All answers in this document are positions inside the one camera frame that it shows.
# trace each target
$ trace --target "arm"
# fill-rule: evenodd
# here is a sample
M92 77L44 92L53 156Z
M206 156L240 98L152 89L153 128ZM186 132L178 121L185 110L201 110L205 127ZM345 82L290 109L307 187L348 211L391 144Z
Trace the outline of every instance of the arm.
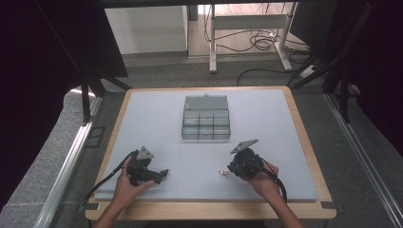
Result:
M278 168L268 162L274 173L278 174ZM278 215L283 228L300 228L303 227L302 222L297 218L294 212L288 207L282 198L278 185L265 173L259 172L254 178L244 180L249 182L255 191L261 195Z
M121 176L116 182L115 194L113 195L112 202L107 206L104 212L101 214L94 228L109 228L113 227L118 216L128 206L130 206L134 199L142 193L145 189L154 185L154 181L150 180L143 183L140 186L133 186L126 173L126 167L131 160L131 157L125 161L122 168Z

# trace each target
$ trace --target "clear plastic box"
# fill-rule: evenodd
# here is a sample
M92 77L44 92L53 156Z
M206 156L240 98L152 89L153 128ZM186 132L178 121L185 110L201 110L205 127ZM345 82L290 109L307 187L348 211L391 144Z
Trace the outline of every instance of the clear plastic box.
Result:
M230 136L226 96L186 96L182 120L184 140L229 140Z

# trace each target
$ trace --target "wall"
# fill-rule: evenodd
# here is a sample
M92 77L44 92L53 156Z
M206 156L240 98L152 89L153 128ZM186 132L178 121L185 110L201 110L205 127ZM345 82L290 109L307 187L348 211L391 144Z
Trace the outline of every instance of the wall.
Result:
M186 7L106 9L121 54L187 50Z

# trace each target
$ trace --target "wooden frame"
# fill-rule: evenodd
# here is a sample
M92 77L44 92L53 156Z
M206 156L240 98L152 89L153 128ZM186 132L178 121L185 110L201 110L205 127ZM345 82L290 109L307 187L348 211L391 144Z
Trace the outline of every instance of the wooden frame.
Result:
M172 91L172 90L242 90L242 89L281 89L297 129L299 140L310 168L318 199L315 201L290 202L290 208L300 219L332 219L336 216L335 208L323 208L323 205L333 205L325 179L322 176L317 157L309 141L297 105L290 89L286 86L259 87L195 87L195 88L149 88L130 89L125 95L117 122L110 137L98 178L99 182L106 169L112 148L114 146L122 119L125 115L131 93L136 91ZM90 203L98 203L97 210L86 210L86 217L97 220L109 205L110 201L96 200L91 197ZM277 215L267 202L214 202L214 201L136 201L126 208L118 217L120 220L171 220L171 219L276 219Z

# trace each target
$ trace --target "gray carpet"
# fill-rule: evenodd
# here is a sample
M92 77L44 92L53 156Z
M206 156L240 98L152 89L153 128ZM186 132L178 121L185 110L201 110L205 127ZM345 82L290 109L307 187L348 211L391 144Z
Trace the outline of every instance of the gray carpet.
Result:
M209 74L208 64L182 64L167 66L138 66L128 69L130 77L123 82L135 88L235 86L238 76L246 69L270 68L281 70L279 61L221 62L218 73ZM284 86L290 74L267 71L247 72L240 86ZM321 94L319 78L301 89L294 90L300 116L317 156L319 166L330 193L336 203L337 216L328 221L304 219L306 227L393 227L340 126ZM51 227L87 227L83 213L76 212L81 199L94 185L110 134L113 130L125 93L105 82L107 94L93 125L66 193L53 219ZM67 95L61 115L48 143L38 160L27 173L19 189L0 216L0 227L31 227L46 200L47 193L57 176L60 165L75 137L82 120L78 95ZM403 160L382 135L350 101L352 125L363 139L375 166L397 199L403 201ZM275 219L265 221L267 227L280 227ZM116 227L143 227L144 222L119 221Z

